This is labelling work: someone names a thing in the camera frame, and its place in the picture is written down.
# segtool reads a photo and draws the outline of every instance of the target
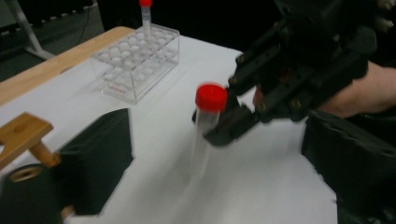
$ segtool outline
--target robot end effector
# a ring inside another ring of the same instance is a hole
[[[219,124],[205,135],[226,146],[259,122],[300,121],[367,72],[376,51],[375,30],[391,21],[381,14],[393,0],[275,0],[283,20],[236,58],[229,99]],[[261,86],[265,99],[254,111],[237,97]]]

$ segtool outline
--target black cable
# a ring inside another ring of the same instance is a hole
[[[88,21],[90,20],[90,10],[91,10],[91,8],[88,7],[87,8],[87,19],[85,20],[85,24],[82,27],[81,35],[79,36],[79,39],[78,39],[78,42],[76,43],[76,45],[78,45],[81,42],[81,38],[84,36],[85,28],[87,27]]]

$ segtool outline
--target wooden edge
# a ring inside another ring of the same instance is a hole
[[[54,58],[0,82],[0,106],[59,76],[63,71],[82,63],[96,51],[116,42],[133,31],[134,29],[128,27],[115,27]]]

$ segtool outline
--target gray floor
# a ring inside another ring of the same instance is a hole
[[[33,28],[42,48],[52,54],[60,54],[104,32],[96,4],[86,7],[82,13],[64,15],[61,19],[45,22]],[[24,50],[27,39],[24,32],[2,33],[0,42],[0,82],[44,62]]]

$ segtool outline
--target wooden stand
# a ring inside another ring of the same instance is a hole
[[[26,149],[48,167],[61,162],[60,157],[52,154],[41,139],[52,130],[52,125],[28,113],[23,113],[0,128],[0,170],[19,157]]]

